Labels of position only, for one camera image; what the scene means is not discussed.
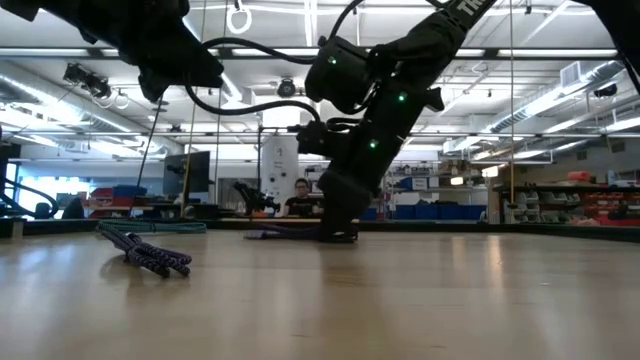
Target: black shirt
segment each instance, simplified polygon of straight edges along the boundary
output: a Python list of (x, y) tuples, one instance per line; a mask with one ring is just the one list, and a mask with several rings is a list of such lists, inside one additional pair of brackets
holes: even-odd
[(309, 217), (313, 216), (313, 207), (320, 206), (320, 199), (314, 198), (291, 198), (285, 203), (289, 207), (289, 215)]

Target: shelving unit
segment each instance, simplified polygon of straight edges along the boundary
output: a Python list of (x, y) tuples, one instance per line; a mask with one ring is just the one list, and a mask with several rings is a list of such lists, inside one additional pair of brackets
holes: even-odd
[[(515, 208), (510, 208), (510, 188), (493, 189), (499, 193), (502, 224), (569, 224), (594, 219), (603, 225), (640, 225), (640, 188), (600, 186), (516, 186)], [(616, 222), (611, 214), (626, 206), (628, 219)]]

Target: blue bin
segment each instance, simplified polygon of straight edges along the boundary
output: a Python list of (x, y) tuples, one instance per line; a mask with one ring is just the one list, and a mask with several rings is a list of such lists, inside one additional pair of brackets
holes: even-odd
[(413, 220), (416, 218), (416, 207), (413, 205), (397, 205), (396, 220)]
[(134, 185), (117, 185), (113, 187), (113, 197), (125, 197), (131, 198), (134, 196), (144, 196), (147, 194), (147, 189), (143, 187), (137, 187)]
[(416, 205), (416, 219), (438, 220), (438, 205)]
[(485, 210), (487, 210), (486, 205), (467, 206), (467, 220), (480, 220), (480, 215)]
[(359, 217), (360, 220), (377, 220), (378, 219), (378, 210), (376, 208), (369, 208), (365, 211), (362, 216)]
[(439, 205), (440, 220), (464, 220), (465, 208), (460, 205)]

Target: fluorescent light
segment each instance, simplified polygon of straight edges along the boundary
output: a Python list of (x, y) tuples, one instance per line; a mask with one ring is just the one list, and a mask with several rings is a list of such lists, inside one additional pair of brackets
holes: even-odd
[(605, 127), (601, 131), (606, 133), (612, 133), (615, 131), (625, 130), (625, 129), (629, 129), (636, 126), (640, 126), (640, 117), (629, 119), (629, 120), (618, 121), (615, 124)]
[(25, 141), (31, 141), (34, 142), (36, 144), (40, 144), (40, 145), (45, 145), (45, 146), (53, 146), (53, 147), (57, 147), (58, 144), (56, 144), (55, 142), (43, 138), (42, 136), (36, 136), (36, 135), (32, 135), (30, 137), (26, 137), (26, 136), (20, 136), (20, 135), (16, 135), (14, 136), (14, 138), (16, 139), (20, 139), (20, 140), (25, 140)]
[(0, 56), (16, 57), (88, 57), (86, 49), (54, 49), (54, 48), (2, 48)]
[(484, 56), (484, 49), (460, 49), (456, 53), (458, 57), (480, 57)]
[[(557, 56), (557, 57), (602, 57), (617, 56), (618, 50), (615, 49), (514, 49), (515, 57), (538, 57), (538, 56)], [(498, 57), (511, 57), (511, 50), (499, 50)]]
[(499, 174), (500, 174), (500, 170), (497, 166), (492, 166), (490, 168), (486, 168), (482, 170), (482, 177), (485, 177), (485, 178), (498, 177)]
[(118, 49), (102, 49), (100, 51), (102, 52), (103, 56), (120, 56), (120, 52), (118, 51)]
[(546, 150), (530, 150), (530, 151), (523, 151), (523, 152), (519, 152), (517, 154), (515, 154), (513, 156), (514, 159), (528, 159), (534, 156), (538, 156), (541, 154), (544, 154), (546, 152)]
[(474, 159), (474, 160), (482, 160), (482, 159), (486, 159), (486, 158), (488, 158), (488, 157), (489, 157), (489, 156), (491, 156), (491, 155), (492, 155), (492, 154), (491, 154), (491, 152), (490, 152), (490, 151), (483, 151), (483, 152), (481, 152), (481, 153), (479, 153), (479, 154), (477, 154), (477, 155), (474, 155), (473, 159)]
[(572, 143), (569, 143), (569, 144), (566, 144), (566, 145), (562, 145), (562, 146), (556, 148), (555, 150), (556, 151), (563, 151), (563, 150), (571, 149), (574, 146), (578, 146), (578, 145), (584, 144), (586, 142), (587, 142), (586, 140), (572, 142)]
[(569, 121), (565, 121), (563, 123), (560, 123), (558, 125), (552, 126), (550, 128), (548, 128), (547, 130), (545, 130), (545, 133), (554, 133), (554, 132), (558, 132), (558, 131), (562, 131), (564, 129), (570, 128), (573, 125), (579, 123), (578, 120), (569, 120)]
[[(289, 56), (316, 56), (318, 55), (318, 48), (280, 48), (280, 49), (274, 49), (276, 51), (279, 51), (283, 54), (289, 55)], [(233, 49), (231, 50), (231, 52), (233, 53), (233, 55), (236, 56), (271, 56), (269, 54), (266, 54), (260, 50), (256, 50), (256, 49)]]
[(231, 92), (231, 94), (228, 94), (231, 96), (231, 99), (235, 101), (242, 101), (242, 93), (240, 92), (240, 90), (238, 90), (233, 81), (229, 79), (227, 74), (222, 73), (222, 80), (224, 81), (224, 84), (227, 86), (227, 88), (229, 88), (229, 92)]

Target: braided rope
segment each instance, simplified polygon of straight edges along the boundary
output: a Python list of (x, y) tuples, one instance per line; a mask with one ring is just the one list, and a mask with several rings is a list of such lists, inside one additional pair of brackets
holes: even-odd
[(201, 234), (206, 232), (206, 225), (202, 223), (154, 224), (142, 221), (103, 220), (98, 223), (97, 230), (105, 238), (111, 240), (116, 249), (124, 251), (125, 261), (167, 278), (170, 275), (170, 269), (174, 269), (183, 276), (189, 276), (191, 270), (186, 265), (191, 263), (191, 256), (142, 242), (142, 239), (132, 231)]

